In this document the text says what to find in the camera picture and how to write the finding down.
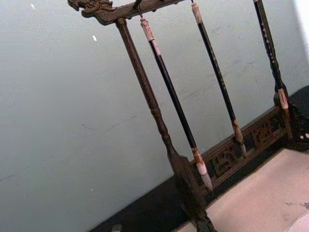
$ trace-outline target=carved wooden base panel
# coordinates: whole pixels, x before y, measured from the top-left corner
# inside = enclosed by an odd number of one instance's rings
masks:
[[[287,134],[278,107],[271,108],[241,131],[247,148],[246,159],[241,155],[239,144],[233,135],[202,155],[214,188]],[[201,191],[204,195],[208,194],[209,190],[204,186],[194,162],[191,162],[191,167]]]

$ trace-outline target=gray wall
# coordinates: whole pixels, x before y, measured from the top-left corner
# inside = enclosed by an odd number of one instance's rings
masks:
[[[199,4],[244,126],[273,105],[274,92],[253,3]],[[309,84],[293,2],[265,8],[293,93]],[[85,232],[172,175],[115,26],[83,18],[66,0],[1,1],[0,15],[0,231]],[[232,128],[190,3],[146,16],[206,151]],[[138,17],[128,26],[173,143],[191,159]]]

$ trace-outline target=carved wooden stand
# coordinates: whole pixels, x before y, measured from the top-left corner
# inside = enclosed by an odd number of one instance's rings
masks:
[[[142,12],[145,13],[180,1],[183,0],[145,0],[141,2],[140,7]],[[79,8],[84,8],[82,10],[82,16],[84,17],[95,17],[102,25],[113,23],[117,25],[140,87],[166,146],[168,158],[175,174],[176,186],[182,197],[185,210],[191,220],[196,222],[198,232],[215,232],[213,224],[205,211],[209,203],[205,201],[205,196],[209,191],[203,184],[195,163],[189,162],[186,157],[180,156],[173,147],[157,100],[127,28],[126,19],[139,14],[138,10],[134,8],[134,3],[115,8],[112,7],[112,2],[108,0],[68,0],[68,3],[77,11]],[[226,138],[203,154],[214,188],[221,185],[272,144],[287,137],[286,122],[278,101],[276,101],[276,98],[274,100],[276,104],[273,108],[241,130],[247,147],[246,158],[241,155],[239,144],[234,135]],[[299,141],[292,141],[292,143],[294,143],[294,148],[300,149],[302,146]]]

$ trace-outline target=wooden foot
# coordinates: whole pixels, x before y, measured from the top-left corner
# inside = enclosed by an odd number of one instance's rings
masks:
[[[205,216],[203,219],[196,220],[197,232],[216,232],[211,220]]]

